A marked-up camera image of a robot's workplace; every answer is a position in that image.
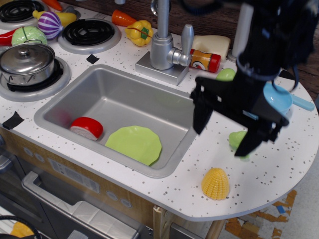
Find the wooden panel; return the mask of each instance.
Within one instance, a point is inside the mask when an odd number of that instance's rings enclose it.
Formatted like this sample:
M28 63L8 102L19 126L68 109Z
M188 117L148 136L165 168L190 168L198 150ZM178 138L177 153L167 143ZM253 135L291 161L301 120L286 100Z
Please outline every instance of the wooden panel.
M77 5L96 12L112 15L115 9L121 10L137 20L148 20L152 27L157 28L157 17L151 11L151 1L145 0L126 0L124 5L117 5L114 0L62 0L68 4ZM196 6L211 2L207 0L187 0L186 2L196 2ZM182 29L186 23L190 23L194 27L195 35L223 35L231 39L231 48L237 28L237 20L239 16L240 6L228 5L213 13L205 16L194 16L186 13L178 5L177 0L171 0L171 11L169 14L169 31L181 35ZM314 45L316 52L312 54L307 64L301 64L300 82L309 92L313 100L317 98L319 92L319 28L317 28Z
M185 228L189 232L202 237L207 235L205 239L218 239L221 230L225 224L225 220L210 222L211 226L207 230L208 222L190 222L187 221L157 205L153 208L154 221L154 239L169 239L169 231L172 223Z
M28 163L39 167L40 169L50 173L51 175L67 182L68 184L74 186L75 188L88 193L92 197L97 198L99 201L115 208L116 210L124 213L125 215L135 219L136 221L148 226L149 228L153 228L153 207L154 204L127 191L124 188L117 186L116 184L101 178L90 171L71 163L64 158L45 150L34 143L31 143L24 138L21 138L10 131L0 127L0 135L4 138L6 144L4 149L17 155L20 158L23 158ZM38 153L44 158L44 162L40 162L35 156L29 156L23 150L24 147L27 147L33 154ZM65 177L64 175L53 170L48 158L53 159L54 161L61 163L82 175L92 179L100 185L100 194L82 186L81 184ZM117 197L118 200L115 201L107 196L106 192L111 191ZM120 199L126 199L129 201L133 207L128 208L124 206Z

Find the purple striped vegetable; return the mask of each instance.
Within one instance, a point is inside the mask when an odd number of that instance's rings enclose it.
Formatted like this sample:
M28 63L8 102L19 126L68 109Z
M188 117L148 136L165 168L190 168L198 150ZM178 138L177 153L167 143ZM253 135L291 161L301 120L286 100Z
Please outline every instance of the purple striped vegetable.
M60 18L52 11L46 11L41 15L38 20L38 28L48 40L54 39L63 30Z

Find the oven handle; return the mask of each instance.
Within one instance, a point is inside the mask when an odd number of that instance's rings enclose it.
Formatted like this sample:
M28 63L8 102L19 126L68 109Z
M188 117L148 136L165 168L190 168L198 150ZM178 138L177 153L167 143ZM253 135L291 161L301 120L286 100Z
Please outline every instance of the oven handle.
M22 187L40 202L47 204L60 214L102 237L108 239L140 238L140 234L135 229L96 208L92 204L85 201L79 201L74 205L67 204L53 194L40 188L38 186L39 184L39 175L34 172L29 172L22 180Z
M0 174L4 174L7 172L11 167L13 166L13 163L10 159L7 157L0 155Z

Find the pot lid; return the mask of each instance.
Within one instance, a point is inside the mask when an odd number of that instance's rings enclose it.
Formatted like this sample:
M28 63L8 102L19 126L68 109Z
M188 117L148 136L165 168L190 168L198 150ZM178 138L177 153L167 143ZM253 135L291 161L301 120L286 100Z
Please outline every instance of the pot lid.
M33 74L46 69L54 57L53 49L45 44L24 43L0 55L0 70L12 75Z

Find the sink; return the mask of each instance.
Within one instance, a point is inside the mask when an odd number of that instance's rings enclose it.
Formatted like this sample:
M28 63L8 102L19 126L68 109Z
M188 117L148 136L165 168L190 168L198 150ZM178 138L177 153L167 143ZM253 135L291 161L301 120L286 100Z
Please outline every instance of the sink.
M188 93L95 65L40 108L34 120L38 126L133 170L162 178L173 173L196 137L193 110ZM97 141L70 131L78 117L91 117L102 124L104 132ZM162 150L150 166L105 146L112 133L132 125L147 127L159 136Z

